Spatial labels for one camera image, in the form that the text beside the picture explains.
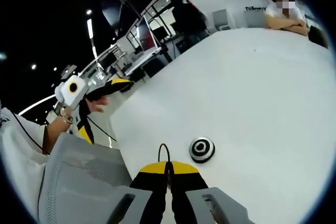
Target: crossed arms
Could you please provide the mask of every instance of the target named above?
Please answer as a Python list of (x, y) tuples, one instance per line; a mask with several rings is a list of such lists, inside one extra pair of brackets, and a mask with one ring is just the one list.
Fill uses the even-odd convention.
[(275, 18), (269, 15), (266, 15), (266, 24), (267, 27), (274, 30), (287, 30), (292, 31), (297, 34), (304, 36), (308, 35), (308, 30), (306, 28), (306, 23), (304, 21), (297, 19), (283, 19)]

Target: black ceiling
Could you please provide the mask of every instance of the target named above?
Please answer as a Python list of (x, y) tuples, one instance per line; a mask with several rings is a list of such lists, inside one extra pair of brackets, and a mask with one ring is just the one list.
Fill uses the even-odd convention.
[[(131, 0), (139, 12), (150, 1)], [(122, 24), (111, 28), (102, 13), (106, 3), (120, 10), (118, 0), (1, 0), (0, 52), (7, 55), (0, 61), (2, 104), (17, 113), (53, 94), (55, 87), (51, 85), (59, 83), (66, 65), (74, 64), (81, 70), (93, 59), (87, 9), (93, 10), (90, 18), (98, 53), (112, 43), (118, 25), (122, 26), (119, 36), (123, 35), (135, 14), (124, 8)], [(37, 65), (34, 71), (32, 63)], [(45, 110), (50, 110), (55, 101), (38, 106), (27, 116), (38, 115), (43, 123)]]

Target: white t-shirt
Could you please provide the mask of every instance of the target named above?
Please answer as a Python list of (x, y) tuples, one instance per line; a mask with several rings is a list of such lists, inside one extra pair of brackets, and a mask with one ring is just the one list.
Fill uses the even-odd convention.
[[(269, 15), (274, 18), (287, 18), (283, 13), (282, 9), (278, 8), (276, 3), (271, 3), (266, 8), (266, 15)], [(290, 19), (300, 19), (304, 21), (304, 17), (299, 8), (296, 6), (292, 9), (289, 9), (289, 18)]]
[[(38, 220), (38, 197), (48, 156), (42, 154), (8, 109), (3, 108), (0, 113), (1, 156), (8, 178), (28, 212)], [(42, 147), (45, 125), (19, 115), (17, 118)]]

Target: person in black clothing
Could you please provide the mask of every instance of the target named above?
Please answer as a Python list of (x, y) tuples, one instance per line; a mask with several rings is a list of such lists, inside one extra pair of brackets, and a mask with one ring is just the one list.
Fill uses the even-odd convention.
[(192, 4), (172, 0), (172, 11), (179, 31), (184, 33), (191, 46), (207, 37), (204, 15)]

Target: gray mesh panel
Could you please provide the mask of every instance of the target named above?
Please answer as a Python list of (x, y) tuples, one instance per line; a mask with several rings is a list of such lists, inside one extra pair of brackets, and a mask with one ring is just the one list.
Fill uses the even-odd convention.
[(113, 189), (131, 181), (118, 150), (62, 134), (46, 166), (40, 222), (106, 223)]

